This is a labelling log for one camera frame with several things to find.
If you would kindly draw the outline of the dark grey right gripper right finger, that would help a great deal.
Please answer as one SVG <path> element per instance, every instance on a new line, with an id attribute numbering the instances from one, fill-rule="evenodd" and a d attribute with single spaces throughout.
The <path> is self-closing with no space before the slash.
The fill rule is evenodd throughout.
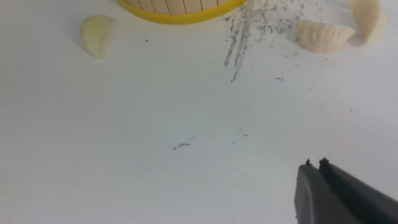
<path id="1" fill-rule="evenodd" d="M 335 195 L 363 224 L 397 224 L 397 200 L 387 196 L 326 158 L 319 161 L 322 174 Z"/>

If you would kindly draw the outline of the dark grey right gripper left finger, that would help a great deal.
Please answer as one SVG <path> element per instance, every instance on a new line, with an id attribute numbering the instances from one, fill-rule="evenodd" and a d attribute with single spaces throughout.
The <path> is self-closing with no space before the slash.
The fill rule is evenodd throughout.
<path id="1" fill-rule="evenodd" d="M 300 165 L 294 206 L 298 224 L 362 224 L 309 159 Z"/>

